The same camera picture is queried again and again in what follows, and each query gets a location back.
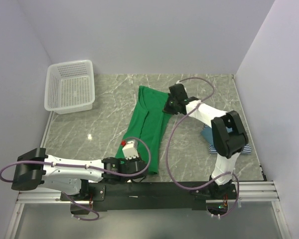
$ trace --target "gray marble surface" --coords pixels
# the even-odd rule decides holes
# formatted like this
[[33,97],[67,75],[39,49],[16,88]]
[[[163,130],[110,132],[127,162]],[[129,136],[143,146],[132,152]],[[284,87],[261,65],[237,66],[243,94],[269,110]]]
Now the gray marble surface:
[[[95,102],[90,111],[65,115],[53,113],[45,138],[48,154],[70,159],[102,159],[115,156],[121,139],[131,120],[138,99],[140,85],[168,92],[177,80],[199,76],[208,79],[216,88],[212,98],[205,103],[220,110],[236,110],[247,129],[242,106],[232,75],[98,75],[95,76]],[[184,83],[189,96],[203,98],[211,88],[200,80]],[[159,174],[149,175],[147,181],[171,181],[165,167],[168,136],[181,115],[173,116],[167,126],[159,152]],[[178,181],[206,181],[214,170],[216,155],[208,151],[208,143],[200,135],[203,123],[188,118],[179,125],[169,149],[169,164]],[[240,155],[236,174],[240,180],[263,180],[255,148],[252,153]]]

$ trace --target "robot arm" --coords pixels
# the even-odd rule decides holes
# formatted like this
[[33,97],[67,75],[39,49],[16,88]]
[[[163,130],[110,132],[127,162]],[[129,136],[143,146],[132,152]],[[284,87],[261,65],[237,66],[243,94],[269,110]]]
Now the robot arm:
[[[200,104],[199,108],[189,116],[205,123],[212,128],[214,146],[217,150],[217,160],[211,178],[225,173],[233,172],[235,163],[248,143],[248,137],[239,114],[236,111],[225,112],[208,106],[196,97],[189,98],[183,84],[175,84],[169,88],[170,94],[164,107],[169,114],[187,114]],[[225,175],[218,178],[217,185],[225,185],[231,181],[232,176]]]
[[137,142],[134,140],[124,143],[125,158],[108,157],[103,160],[74,160],[46,155],[45,148],[34,149],[18,158],[18,161],[44,161],[50,165],[20,164],[16,167],[12,189],[18,191],[33,190],[44,187],[62,191],[76,198],[84,198],[88,193],[88,182],[106,182],[111,184],[125,183],[129,179],[142,178],[147,171],[135,177],[122,177],[97,170],[107,169],[123,174],[140,172],[146,167],[137,152]]

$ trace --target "blue striped cloth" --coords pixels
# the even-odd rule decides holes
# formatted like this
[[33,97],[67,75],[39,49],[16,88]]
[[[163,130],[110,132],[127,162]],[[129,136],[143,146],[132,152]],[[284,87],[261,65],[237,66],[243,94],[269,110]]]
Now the blue striped cloth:
[[[210,153],[212,153],[212,154],[217,153],[217,151],[216,151],[216,149],[214,148],[213,145],[208,144],[208,146],[209,146],[209,152],[210,152]],[[241,154],[249,154],[249,153],[251,153],[251,147],[250,147],[250,145],[247,144],[247,145],[244,147],[243,151],[241,151],[240,153],[241,153]]]
[[[213,133],[211,130],[211,127],[207,126],[206,124],[204,125],[204,128],[201,132],[201,135],[207,140],[208,146],[209,146],[209,152],[212,154],[217,153],[215,147],[214,147],[214,140],[213,140]],[[249,154],[251,153],[251,147],[249,144],[247,144],[243,151],[241,151],[241,154]]]

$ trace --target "plastic basket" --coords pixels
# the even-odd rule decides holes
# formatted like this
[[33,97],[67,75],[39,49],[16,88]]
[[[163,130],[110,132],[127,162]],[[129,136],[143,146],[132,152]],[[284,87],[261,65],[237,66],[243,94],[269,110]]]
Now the plastic basket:
[[92,108],[95,100],[93,65],[89,60],[49,66],[46,75],[44,107],[67,114]]

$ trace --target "green cloth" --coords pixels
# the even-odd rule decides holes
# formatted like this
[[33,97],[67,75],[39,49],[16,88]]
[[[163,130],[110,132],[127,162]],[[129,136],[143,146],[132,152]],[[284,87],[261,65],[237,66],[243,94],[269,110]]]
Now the green cloth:
[[[151,153],[150,174],[158,173],[159,146],[171,117],[170,114],[162,112],[167,98],[167,93],[140,86],[139,100],[134,108],[129,128],[123,136],[123,139],[134,136],[147,144]],[[148,162],[148,152],[140,142],[138,143],[138,152],[142,160]],[[122,146],[119,147],[115,157],[124,158]]]

